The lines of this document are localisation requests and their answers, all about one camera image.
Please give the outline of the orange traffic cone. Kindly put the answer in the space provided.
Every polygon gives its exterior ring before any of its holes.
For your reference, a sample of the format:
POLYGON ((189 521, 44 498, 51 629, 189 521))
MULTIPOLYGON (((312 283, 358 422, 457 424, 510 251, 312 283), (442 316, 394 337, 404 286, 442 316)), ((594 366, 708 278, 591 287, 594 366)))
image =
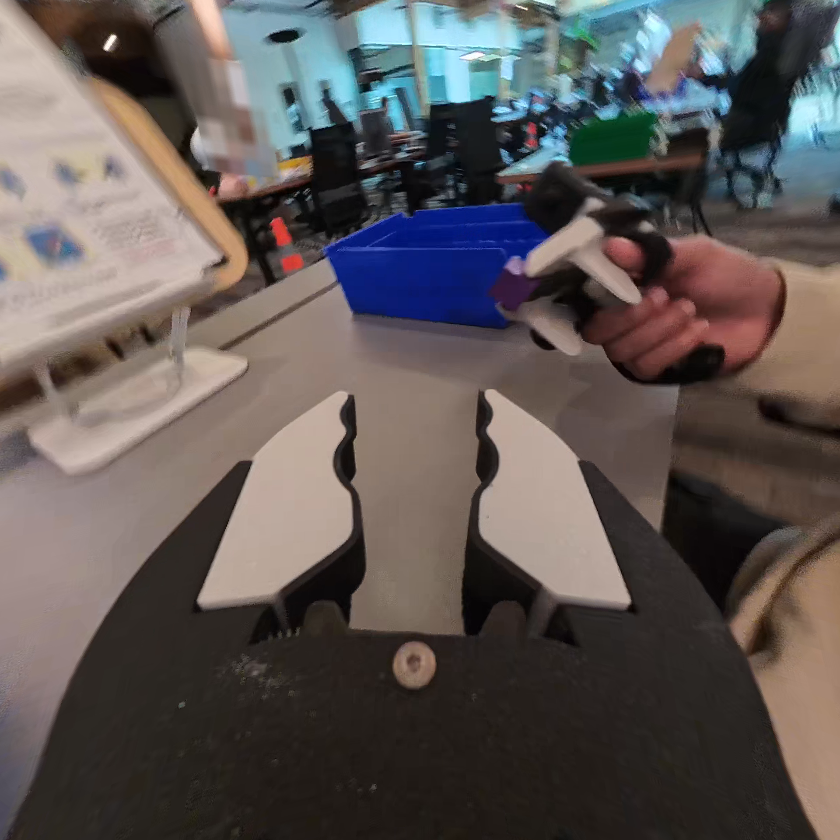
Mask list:
POLYGON ((294 239, 282 217, 273 217, 269 228, 276 241, 280 267, 285 276, 306 268, 306 262, 299 253, 294 239))

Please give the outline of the long wooden table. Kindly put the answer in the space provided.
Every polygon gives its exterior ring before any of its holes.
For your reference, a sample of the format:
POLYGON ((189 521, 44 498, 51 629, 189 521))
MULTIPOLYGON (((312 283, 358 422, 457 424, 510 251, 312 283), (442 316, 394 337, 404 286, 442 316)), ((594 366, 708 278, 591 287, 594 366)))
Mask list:
MULTIPOLYGON (((402 174, 419 163, 425 150, 412 147, 389 159, 375 159, 359 163, 362 186, 380 175, 402 174)), ((237 176, 224 175, 218 187, 209 195, 223 208, 228 218, 243 235, 248 257, 259 268, 265 285, 270 287, 286 276, 280 267, 277 245, 270 231, 270 220, 281 217, 280 206, 288 198, 300 200, 312 197, 310 173, 295 174, 264 186, 252 187, 237 176)))
POLYGON ((552 163, 560 163, 572 169, 578 176, 592 182, 603 179, 624 179, 630 181, 643 175, 685 173, 681 182, 678 205, 688 208, 692 229, 695 233, 711 236, 702 202, 706 192, 709 151, 700 149, 684 153, 668 153, 625 161, 611 161, 596 164, 572 165, 552 150, 540 149, 520 161, 496 173, 500 185, 519 185, 536 181, 552 163))

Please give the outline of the blue plastic bin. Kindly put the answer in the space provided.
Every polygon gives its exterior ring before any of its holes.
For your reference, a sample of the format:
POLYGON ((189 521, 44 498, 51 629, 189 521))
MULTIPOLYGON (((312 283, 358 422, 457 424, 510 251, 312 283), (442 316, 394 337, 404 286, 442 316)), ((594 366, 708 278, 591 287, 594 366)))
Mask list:
POLYGON ((491 287, 547 237, 518 203, 442 207, 392 215, 324 255, 354 314, 499 330, 491 287))

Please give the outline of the black office chair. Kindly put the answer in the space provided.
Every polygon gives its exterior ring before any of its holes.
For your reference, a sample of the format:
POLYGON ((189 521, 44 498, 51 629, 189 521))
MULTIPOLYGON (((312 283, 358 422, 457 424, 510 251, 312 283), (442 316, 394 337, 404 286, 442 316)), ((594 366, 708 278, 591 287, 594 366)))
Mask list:
POLYGON ((359 230, 371 208, 362 186, 351 122, 310 131, 314 220, 328 238, 359 230))
POLYGON ((495 99, 434 103, 427 120, 425 170, 433 186, 453 189, 455 203, 498 203, 504 163, 493 121, 495 99))
POLYGON ((668 474, 661 532, 722 613, 750 553, 787 526, 704 479, 676 470, 668 474))

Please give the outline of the person's right hand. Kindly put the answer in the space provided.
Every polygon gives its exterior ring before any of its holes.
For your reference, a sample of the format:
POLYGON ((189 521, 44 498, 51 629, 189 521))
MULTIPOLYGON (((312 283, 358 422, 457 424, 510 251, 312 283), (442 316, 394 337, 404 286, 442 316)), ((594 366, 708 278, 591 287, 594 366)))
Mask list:
POLYGON ((642 300, 598 311, 583 327, 584 341, 644 382, 705 346, 723 348, 723 375, 755 362, 781 324, 782 274, 708 237, 673 239, 671 247, 672 260, 642 300))

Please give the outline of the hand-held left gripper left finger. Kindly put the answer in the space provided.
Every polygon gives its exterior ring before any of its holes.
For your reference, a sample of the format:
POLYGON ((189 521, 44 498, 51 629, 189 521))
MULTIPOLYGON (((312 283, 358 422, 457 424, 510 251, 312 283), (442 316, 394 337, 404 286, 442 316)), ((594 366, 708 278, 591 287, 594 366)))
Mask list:
POLYGON ((202 612, 267 606, 295 631, 310 605, 335 602, 350 619, 365 574, 355 438, 354 397, 336 392, 261 447, 197 596, 202 612))

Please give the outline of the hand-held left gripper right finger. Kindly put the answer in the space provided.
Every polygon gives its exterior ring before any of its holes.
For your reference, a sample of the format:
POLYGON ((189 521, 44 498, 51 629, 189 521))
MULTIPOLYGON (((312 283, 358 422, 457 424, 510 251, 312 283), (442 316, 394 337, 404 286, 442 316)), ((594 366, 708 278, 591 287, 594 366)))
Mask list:
POLYGON ((471 499, 463 624, 479 634, 512 602, 527 634, 565 634, 558 611, 632 605, 581 462, 562 438, 497 390, 478 393, 478 487, 471 499))

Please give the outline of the purple wooden cube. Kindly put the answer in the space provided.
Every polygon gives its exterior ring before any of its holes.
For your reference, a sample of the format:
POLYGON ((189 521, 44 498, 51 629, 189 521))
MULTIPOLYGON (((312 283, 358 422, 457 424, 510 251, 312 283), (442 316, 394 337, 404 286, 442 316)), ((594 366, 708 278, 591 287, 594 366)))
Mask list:
POLYGON ((513 319, 520 307, 537 293, 540 283, 540 278, 528 275, 523 258, 512 256, 490 287, 488 295, 505 318, 513 319))

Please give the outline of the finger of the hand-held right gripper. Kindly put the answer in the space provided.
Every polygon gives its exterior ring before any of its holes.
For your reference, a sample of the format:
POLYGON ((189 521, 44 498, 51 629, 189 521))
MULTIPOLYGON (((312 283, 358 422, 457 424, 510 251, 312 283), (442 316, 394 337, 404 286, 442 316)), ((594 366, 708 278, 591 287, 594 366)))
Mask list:
POLYGON ((537 285, 530 299, 583 292, 595 301, 611 298, 637 305, 642 293, 631 277, 603 250, 605 231, 591 217, 580 217, 530 250, 524 260, 526 278, 537 285))
POLYGON ((583 351, 574 312, 548 297, 525 301, 515 309, 500 305, 500 314, 527 329, 532 341, 545 350, 557 350, 567 356, 578 356, 583 351))

